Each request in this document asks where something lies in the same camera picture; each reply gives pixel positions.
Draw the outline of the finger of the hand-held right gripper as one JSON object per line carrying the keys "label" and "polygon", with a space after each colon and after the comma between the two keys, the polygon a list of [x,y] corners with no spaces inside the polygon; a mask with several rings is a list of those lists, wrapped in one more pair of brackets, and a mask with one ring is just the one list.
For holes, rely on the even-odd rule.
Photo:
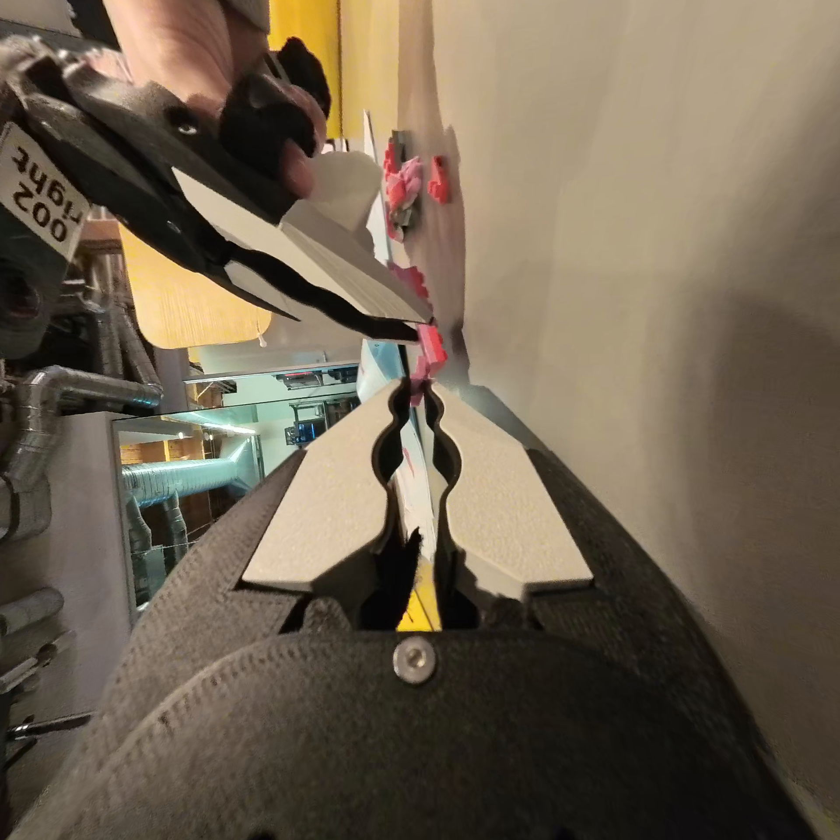
{"label": "finger of the hand-held right gripper", "polygon": [[272,258],[365,314],[416,326],[429,323],[433,318],[430,305],[403,285],[375,258],[372,247],[359,239],[380,195],[380,167],[361,151],[321,154],[311,164],[314,193],[296,201],[276,224],[186,173],[175,169],[174,174],[186,200],[224,239],[224,272],[232,260],[256,263]]}
{"label": "finger of the hand-held right gripper", "polygon": [[275,259],[232,260],[225,270],[232,288],[287,322],[307,328],[331,323],[375,341],[419,343],[417,325],[365,314],[350,301],[312,285]]}

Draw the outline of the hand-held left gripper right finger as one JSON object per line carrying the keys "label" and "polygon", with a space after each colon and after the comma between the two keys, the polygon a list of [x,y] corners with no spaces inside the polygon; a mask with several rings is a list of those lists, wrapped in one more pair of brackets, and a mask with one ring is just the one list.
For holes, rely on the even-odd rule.
{"label": "hand-held left gripper right finger", "polygon": [[530,601],[590,585],[593,572],[528,450],[441,384],[426,384],[425,408],[444,480],[437,599]]}

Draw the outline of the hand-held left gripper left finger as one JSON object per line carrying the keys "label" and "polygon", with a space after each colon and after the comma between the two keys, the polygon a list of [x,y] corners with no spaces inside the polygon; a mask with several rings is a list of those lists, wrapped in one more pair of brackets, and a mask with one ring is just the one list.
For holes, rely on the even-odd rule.
{"label": "hand-held left gripper left finger", "polygon": [[304,451],[241,581],[282,592],[374,592],[396,520],[410,385],[387,382]]}

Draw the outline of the pink red grey brick model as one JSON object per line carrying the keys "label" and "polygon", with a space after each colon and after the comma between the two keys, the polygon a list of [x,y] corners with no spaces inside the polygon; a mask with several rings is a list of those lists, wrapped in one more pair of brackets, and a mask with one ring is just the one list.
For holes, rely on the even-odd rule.
{"label": "pink red grey brick model", "polygon": [[385,147],[382,163],[386,232],[402,243],[415,223],[417,200],[424,186],[424,168],[419,156],[410,156],[410,136],[394,130]]}

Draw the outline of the pink plate brick assembly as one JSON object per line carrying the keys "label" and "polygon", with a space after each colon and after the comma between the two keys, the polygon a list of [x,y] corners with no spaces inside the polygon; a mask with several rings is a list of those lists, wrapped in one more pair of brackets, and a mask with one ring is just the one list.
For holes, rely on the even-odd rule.
{"label": "pink plate brick assembly", "polygon": [[[386,265],[403,285],[407,286],[410,291],[415,292],[427,304],[431,304],[425,276],[419,268],[416,266],[399,266],[392,260],[389,260]],[[421,324],[417,328],[417,333],[419,355],[416,358],[414,372],[411,374],[411,382],[415,393],[419,392],[423,383],[434,380],[448,360],[443,338],[433,318],[429,323]]]}

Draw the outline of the person's right hand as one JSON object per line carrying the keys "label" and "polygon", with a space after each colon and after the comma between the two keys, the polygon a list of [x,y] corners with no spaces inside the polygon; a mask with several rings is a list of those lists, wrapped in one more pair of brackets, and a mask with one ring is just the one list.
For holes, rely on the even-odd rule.
{"label": "person's right hand", "polygon": [[105,1],[133,84],[158,85],[225,150],[296,198],[312,194],[324,112],[268,36],[218,1]]}

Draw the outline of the wooden book stand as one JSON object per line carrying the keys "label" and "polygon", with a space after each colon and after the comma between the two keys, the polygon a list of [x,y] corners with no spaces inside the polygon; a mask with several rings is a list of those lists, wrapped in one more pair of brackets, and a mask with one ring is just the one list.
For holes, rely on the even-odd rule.
{"label": "wooden book stand", "polygon": [[272,313],[160,255],[119,224],[126,276],[143,336],[163,350],[259,340]]}

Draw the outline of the black shelving rack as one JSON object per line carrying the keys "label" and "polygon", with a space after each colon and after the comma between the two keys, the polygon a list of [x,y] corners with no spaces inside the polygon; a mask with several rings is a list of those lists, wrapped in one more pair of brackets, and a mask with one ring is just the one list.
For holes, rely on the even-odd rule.
{"label": "black shelving rack", "polygon": [[285,428],[286,445],[304,448],[329,429],[326,402],[307,400],[289,402],[290,424]]}

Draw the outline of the open instruction booklet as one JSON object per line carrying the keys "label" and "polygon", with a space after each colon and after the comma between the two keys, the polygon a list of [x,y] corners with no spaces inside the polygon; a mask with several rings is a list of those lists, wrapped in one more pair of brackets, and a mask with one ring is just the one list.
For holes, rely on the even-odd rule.
{"label": "open instruction booklet", "polygon": [[[395,240],[387,233],[389,222],[385,206],[385,185],[374,200],[367,222],[373,244],[374,257],[389,266],[421,297],[427,298],[425,281],[414,266],[401,266],[393,256]],[[414,372],[417,354],[414,347],[404,350],[391,342],[364,339],[360,353],[356,391],[365,403],[390,381],[401,380]],[[407,537],[418,531],[421,537],[421,555],[430,560],[436,547],[436,523],[432,491],[429,485],[427,463],[417,422],[417,410],[412,407],[409,419],[401,431],[402,463],[392,478],[400,507],[403,530]]]}

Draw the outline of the orange toy brick box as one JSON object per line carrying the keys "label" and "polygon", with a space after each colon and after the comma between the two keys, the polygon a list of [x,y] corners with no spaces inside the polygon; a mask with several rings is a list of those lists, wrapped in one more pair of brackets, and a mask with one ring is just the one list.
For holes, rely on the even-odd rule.
{"label": "orange toy brick box", "polygon": [[434,567],[421,559],[418,564],[413,589],[397,625],[400,633],[435,633],[442,628],[434,583]]}

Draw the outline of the yellow plastic bin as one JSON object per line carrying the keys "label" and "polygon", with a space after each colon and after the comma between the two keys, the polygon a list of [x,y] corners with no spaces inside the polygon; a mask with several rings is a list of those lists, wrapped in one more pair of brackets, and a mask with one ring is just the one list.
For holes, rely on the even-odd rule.
{"label": "yellow plastic bin", "polygon": [[269,1],[269,47],[290,81],[322,108],[328,140],[343,136],[339,1]]}

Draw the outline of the metal ventilation duct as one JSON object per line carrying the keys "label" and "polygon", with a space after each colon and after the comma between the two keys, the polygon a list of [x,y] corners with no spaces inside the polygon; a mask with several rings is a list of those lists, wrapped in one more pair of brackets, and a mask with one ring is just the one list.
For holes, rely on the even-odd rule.
{"label": "metal ventilation duct", "polygon": [[106,308],[86,302],[85,313],[103,321],[100,347],[125,357],[138,381],[51,365],[28,374],[12,391],[17,434],[2,456],[2,541],[30,539],[47,530],[51,500],[47,477],[59,435],[60,405],[68,396],[117,408],[153,408],[163,386],[115,289]]}

